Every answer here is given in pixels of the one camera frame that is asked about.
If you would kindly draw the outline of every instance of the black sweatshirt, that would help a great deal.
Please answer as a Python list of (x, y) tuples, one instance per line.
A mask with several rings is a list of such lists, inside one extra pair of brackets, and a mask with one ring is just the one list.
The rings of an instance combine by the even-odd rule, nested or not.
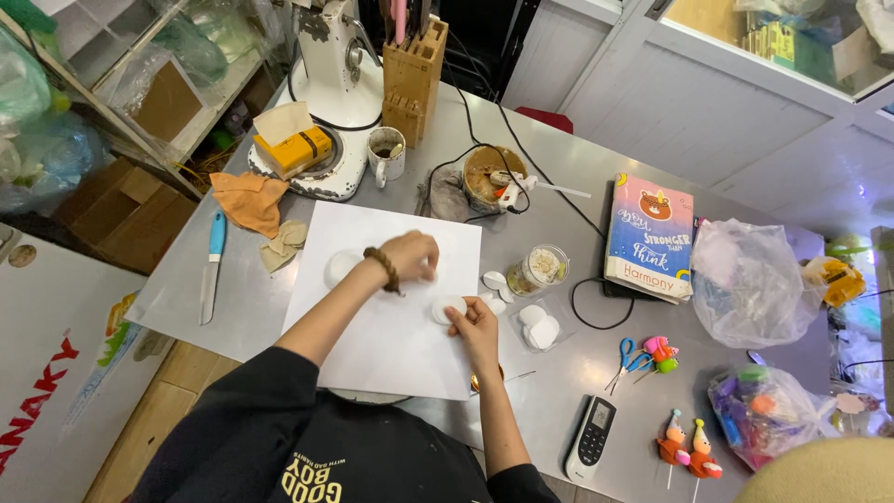
[(396, 407), (318, 391), (318, 373), (271, 347), (212, 384), (131, 501), (559, 501), (533, 465), (486, 481), (457, 440)]

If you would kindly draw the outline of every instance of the person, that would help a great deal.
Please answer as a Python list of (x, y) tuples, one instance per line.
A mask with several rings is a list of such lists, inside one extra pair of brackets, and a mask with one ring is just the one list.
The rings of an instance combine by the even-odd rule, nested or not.
[(132, 502), (559, 501), (528, 457), (498, 368), (497, 319), (477, 297), (465, 297), (465, 317), (445, 313), (447, 336), (462, 337), (478, 377), (486, 477), (468, 447), (422, 419), (316, 388), (326, 356), (372, 294), (393, 279), (434, 279), (432, 236), (413, 231), (378, 251), (272, 347), (208, 387), (159, 447)]

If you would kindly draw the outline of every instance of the clear plastic container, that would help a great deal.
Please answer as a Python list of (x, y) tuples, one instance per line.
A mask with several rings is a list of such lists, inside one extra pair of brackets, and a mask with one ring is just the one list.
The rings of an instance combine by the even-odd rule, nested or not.
[[(556, 334), (555, 340), (552, 341), (552, 344), (547, 346), (546, 348), (537, 347), (537, 345), (532, 341), (525, 333), (525, 323), (522, 322), (519, 313), (522, 309), (528, 307), (529, 305), (538, 305), (546, 311), (547, 316), (552, 316), (559, 322), (559, 333)], [(518, 306), (518, 308), (509, 315), (510, 324), (512, 328), (519, 334), (519, 338), (524, 343), (525, 347), (528, 351), (532, 353), (546, 353), (547, 351), (553, 349), (555, 346), (559, 345), (565, 339), (577, 334), (577, 330), (574, 329), (577, 325), (574, 323), (574, 320), (571, 318), (571, 315), (565, 309), (565, 306), (559, 300), (559, 297), (556, 294), (548, 294), (545, 295), (531, 303), (515, 303), (513, 307)]]
[[(558, 263), (551, 267), (555, 258)], [(520, 297), (530, 297), (548, 286), (558, 285), (568, 276), (568, 257), (551, 244), (539, 244), (524, 259), (509, 266), (506, 282)]]

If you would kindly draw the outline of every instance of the wooden knife block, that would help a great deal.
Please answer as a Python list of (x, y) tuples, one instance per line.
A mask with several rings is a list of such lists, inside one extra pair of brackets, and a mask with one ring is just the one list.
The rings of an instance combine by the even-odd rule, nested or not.
[(425, 138), (434, 116), (447, 29), (446, 22), (432, 18), (424, 37), (404, 40), (400, 46), (392, 42), (382, 50), (382, 124), (400, 131), (411, 149)]

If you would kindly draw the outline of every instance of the white refrigerator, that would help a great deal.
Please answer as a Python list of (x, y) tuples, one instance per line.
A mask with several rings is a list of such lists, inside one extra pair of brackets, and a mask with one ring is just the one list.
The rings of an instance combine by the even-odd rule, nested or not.
[(171, 346), (145, 283), (0, 224), (0, 503), (84, 498)]

